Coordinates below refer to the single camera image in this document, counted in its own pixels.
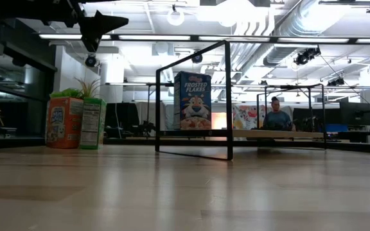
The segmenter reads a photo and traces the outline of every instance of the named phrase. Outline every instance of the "green juice carton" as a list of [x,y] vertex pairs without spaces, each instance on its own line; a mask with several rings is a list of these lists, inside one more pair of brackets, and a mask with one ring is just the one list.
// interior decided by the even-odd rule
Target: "green juice carton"
[[84,99],[80,138],[81,149],[97,150],[102,148],[106,111],[107,103],[103,99]]

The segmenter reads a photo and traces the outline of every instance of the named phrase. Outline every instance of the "wooden floor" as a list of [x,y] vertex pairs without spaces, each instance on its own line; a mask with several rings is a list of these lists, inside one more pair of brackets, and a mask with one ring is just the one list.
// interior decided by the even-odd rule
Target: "wooden floor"
[[370,154],[153,149],[0,150],[0,231],[370,231]]

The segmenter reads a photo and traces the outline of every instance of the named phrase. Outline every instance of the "orange milk carton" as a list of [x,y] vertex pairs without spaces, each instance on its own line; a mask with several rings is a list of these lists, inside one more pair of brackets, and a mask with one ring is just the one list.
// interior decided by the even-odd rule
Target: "orange milk carton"
[[46,146],[50,148],[77,148],[80,140],[82,99],[61,97],[48,102],[46,118]]

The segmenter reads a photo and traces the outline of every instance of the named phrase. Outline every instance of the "carton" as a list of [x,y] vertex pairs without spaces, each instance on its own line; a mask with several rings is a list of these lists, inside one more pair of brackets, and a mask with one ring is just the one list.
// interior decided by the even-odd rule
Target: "carton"
[[173,85],[174,129],[212,129],[210,75],[181,71]]
[[103,129],[107,103],[103,99],[85,98],[82,113],[80,148],[100,149],[103,146]]
[[77,148],[80,140],[81,99],[52,98],[48,102],[45,141],[50,148]]

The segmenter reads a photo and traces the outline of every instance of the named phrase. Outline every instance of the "person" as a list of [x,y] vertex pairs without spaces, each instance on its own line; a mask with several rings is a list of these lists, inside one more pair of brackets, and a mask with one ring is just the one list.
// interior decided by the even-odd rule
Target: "person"
[[270,104],[272,111],[269,112],[263,120],[263,128],[267,130],[282,130],[291,131],[292,121],[286,112],[281,111],[279,100],[277,97],[272,97],[272,103]]

